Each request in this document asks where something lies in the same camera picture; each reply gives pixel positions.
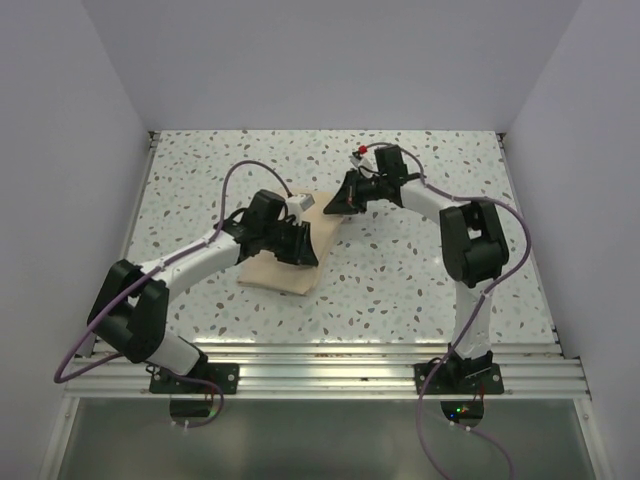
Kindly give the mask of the beige cloth drape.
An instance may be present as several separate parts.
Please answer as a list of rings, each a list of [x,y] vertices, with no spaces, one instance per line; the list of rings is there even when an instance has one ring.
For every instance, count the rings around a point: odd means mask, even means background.
[[[242,263],[239,285],[306,296],[319,283],[343,217],[323,213],[333,198],[329,192],[293,193],[310,195],[314,203],[300,214],[299,223],[276,237],[275,253],[261,251]]]

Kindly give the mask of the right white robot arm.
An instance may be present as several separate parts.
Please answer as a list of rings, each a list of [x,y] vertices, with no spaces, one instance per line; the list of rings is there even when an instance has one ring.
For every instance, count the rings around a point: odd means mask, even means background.
[[[443,361],[445,379],[454,391],[468,392],[492,365],[489,287],[509,260],[496,207],[485,200],[459,199],[429,185],[423,169],[410,173],[406,151],[398,145],[377,142],[370,148],[376,165],[365,159],[369,147],[354,151],[353,168],[323,213],[363,214],[370,202],[385,200],[439,227],[442,261],[456,288],[453,340]]]

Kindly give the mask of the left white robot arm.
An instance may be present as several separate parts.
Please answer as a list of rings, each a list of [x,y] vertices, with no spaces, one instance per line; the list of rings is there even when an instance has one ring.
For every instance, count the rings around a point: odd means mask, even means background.
[[[248,207],[191,244],[142,265],[116,262],[94,305],[92,331],[130,362],[171,371],[185,392],[201,390],[208,379],[204,355],[168,331],[170,303],[205,278],[262,251],[284,264],[318,266],[311,225],[302,218],[314,203],[308,193],[282,197],[260,190]]]

